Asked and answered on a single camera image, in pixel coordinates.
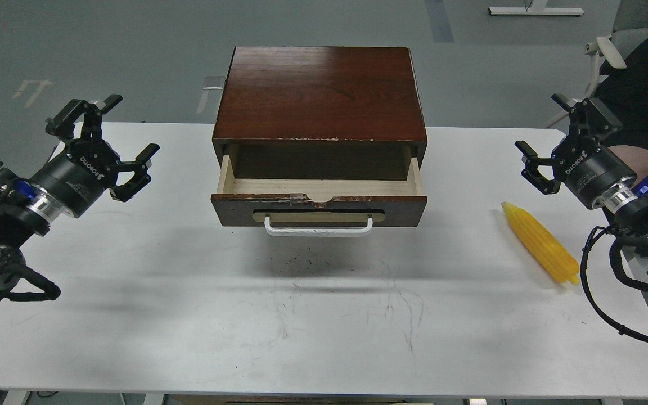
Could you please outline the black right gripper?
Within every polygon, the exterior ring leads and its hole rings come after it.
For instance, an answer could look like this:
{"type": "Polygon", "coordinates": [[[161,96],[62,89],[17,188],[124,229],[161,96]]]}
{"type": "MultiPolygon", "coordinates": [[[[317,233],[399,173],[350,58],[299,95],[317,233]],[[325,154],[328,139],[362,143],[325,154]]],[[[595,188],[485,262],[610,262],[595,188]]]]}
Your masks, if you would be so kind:
{"type": "Polygon", "coordinates": [[[587,209],[604,205],[602,198],[615,185],[630,187],[637,174],[622,159],[600,142],[622,130],[623,124],[599,99],[574,101],[563,94],[551,99],[568,113],[566,137],[551,151],[550,158],[541,158],[527,141],[515,141],[522,153],[524,169],[520,172],[544,195],[560,192],[561,182],[587,209]],[[555,177],[547,179],[539,167],[551,167],[555,177]]]}

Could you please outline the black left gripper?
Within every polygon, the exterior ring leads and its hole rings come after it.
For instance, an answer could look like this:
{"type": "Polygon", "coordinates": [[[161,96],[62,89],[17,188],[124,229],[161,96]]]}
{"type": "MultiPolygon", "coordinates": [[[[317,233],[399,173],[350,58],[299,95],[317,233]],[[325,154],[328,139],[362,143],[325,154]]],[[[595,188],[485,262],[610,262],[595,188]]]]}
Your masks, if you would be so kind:
{"type": "Polygon", "coordinates": [[[72,99],[54,118],[46,119],[44,130],[64,142],[65,148],[29,182],[62,203],[74,218],[86,212],[107,188],[112,199],[127,202],[151,182],[147,171],[151,158],[160,150],[159,144],[148,144],[134,161],[119,162],[119,154],[102,138],[103,116],[122,100],[121,95],[112,94],[103,107],[98,107],[94,102],[72,99]],[[75,121],[80,116],[83,126],[80,138],[75,139],[75,121]],[[133,176],[116,185],[118,174],[129,172],[133,176]]]}

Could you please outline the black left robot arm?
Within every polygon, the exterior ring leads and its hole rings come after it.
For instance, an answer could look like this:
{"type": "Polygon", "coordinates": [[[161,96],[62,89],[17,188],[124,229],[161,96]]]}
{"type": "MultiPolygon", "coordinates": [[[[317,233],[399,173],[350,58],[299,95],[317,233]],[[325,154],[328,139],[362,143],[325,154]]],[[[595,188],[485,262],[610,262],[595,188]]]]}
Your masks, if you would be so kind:
{"type": "Polygon", "coordinates": [[[64,149],[33,176],[20,177],[0,161],[0,302],[56,300],[61,289],[26,264],[21,246],[46,234],[62,214],[79,218],[105,191],[126,202],[151,182],[147,170],[159,145],[123,161],[103,139],[103,118],[121,100],[112,94],[98,107],[73,99],[47,119],[46,132],[64,149]]]}

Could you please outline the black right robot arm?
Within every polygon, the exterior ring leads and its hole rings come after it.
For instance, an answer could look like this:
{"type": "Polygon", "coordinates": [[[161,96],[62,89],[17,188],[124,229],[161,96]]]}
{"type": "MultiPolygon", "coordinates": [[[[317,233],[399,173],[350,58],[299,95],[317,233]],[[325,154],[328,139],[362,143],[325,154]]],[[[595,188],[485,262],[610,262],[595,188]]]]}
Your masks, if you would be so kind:
{"type": "MultiPolygon", "coordinates": [[[[648,275],[648,179],[637,182],[635,171],[604,145],[622,124],[597,99],[573,102],[561,94],[552,99],[569,117],[568,135],[548,158],[525,141],[515,146],[523,154],[522,176],[545,195],[565,185],[587,209],[612,214],[611,231],[619,246],[630,246],[648,275]]],[[[632,286],[648,291],[648,283],[632,286]]]]}

